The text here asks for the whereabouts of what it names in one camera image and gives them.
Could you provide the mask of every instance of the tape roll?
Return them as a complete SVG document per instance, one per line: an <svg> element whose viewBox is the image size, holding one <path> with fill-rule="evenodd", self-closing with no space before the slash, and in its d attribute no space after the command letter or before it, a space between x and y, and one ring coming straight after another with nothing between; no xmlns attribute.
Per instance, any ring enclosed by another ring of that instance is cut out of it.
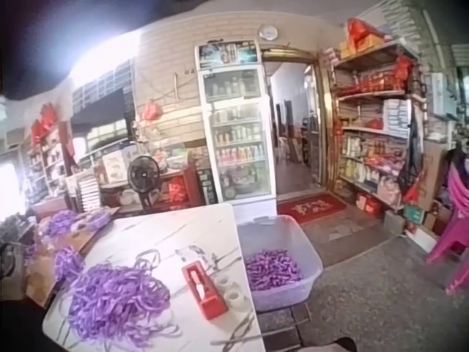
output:
<svg viewBox="0 0 469 352"><path fill-rule="evenodd" d="M233 308L242 308L244 305L245 297L239 290L228 290L223 296L226 304Z"/></svg>
<svg viewBox="0 0 469 352"><path fill-rule="evenodd" d="M225 292L233 286L233 281L227 276L219 276L215 279L215 286Z"/></svg>

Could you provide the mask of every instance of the sticker on refrigerator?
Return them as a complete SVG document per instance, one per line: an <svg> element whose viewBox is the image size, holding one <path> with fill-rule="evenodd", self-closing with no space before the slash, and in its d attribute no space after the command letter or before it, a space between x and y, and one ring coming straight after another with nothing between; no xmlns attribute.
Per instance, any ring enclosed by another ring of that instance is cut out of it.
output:
<svg viewBox="0 0 469 352"><path fill-rule="evenodd" d="M253 64L260 62L256 42L239 40L199 46L199 69Z"/></svg>

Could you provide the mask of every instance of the door frame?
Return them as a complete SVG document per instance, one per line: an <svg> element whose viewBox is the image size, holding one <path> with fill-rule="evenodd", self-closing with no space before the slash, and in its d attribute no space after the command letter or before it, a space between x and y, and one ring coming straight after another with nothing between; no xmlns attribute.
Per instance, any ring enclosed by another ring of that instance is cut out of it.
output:
<svg viewBox="0 0 469 352"><path fill-rule="evenodd" d="M320 59L320 55L310 51L296 48L272 48L268 45L260 45L262 62L296 62L311 65L317 79L318 105L320 108L320 133L321 133L321 164L320 185L327 190L333 189L334 163L332 159L334 148L333 139L333 105L330 94L329 70L326 62Z"/></svg>

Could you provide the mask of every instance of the white marble table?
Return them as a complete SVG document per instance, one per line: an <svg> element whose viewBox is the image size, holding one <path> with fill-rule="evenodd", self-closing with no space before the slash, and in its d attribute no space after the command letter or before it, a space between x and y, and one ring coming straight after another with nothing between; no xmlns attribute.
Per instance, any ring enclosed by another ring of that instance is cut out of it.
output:
<svg viewBox="0 0 469 352"><path fill-rule="evenodd" d="M148 249L159 251L161 262L153 271L153 276L171 291L171 308L159 319L177 324L180 333L177 337L155 337L151 342L152 347L144 351L265 351L263 341L259 338L213 345L214 341L260 334L231 205L209 205L118 219L86 256L85 270L105 261L113 265L131 266L136 255ZM183 266L196 260L204 262L213 279L228 276L238 285L246 297L243 308L230 309L210 321L204 319L181 272ZM60 293L54 299L43 322L44 333L68 351L104 351L103 343L80 341L70 330L65 319L70 298L66 297ZM126 345L122 350L112 345L108 351L142 349Z"/></svg>

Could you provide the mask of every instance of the red tape dispenser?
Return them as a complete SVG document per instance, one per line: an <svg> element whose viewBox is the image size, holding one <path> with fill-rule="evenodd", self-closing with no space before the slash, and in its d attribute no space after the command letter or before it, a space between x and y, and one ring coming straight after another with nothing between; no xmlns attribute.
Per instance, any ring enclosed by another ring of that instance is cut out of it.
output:
<svg viewBox="0 0 469 352"><path fill-rule="evenodd" d="M228 306L218 293L200 261L185 266L182 268L182 273L207 320L216 318L228 311Z"/></svg>

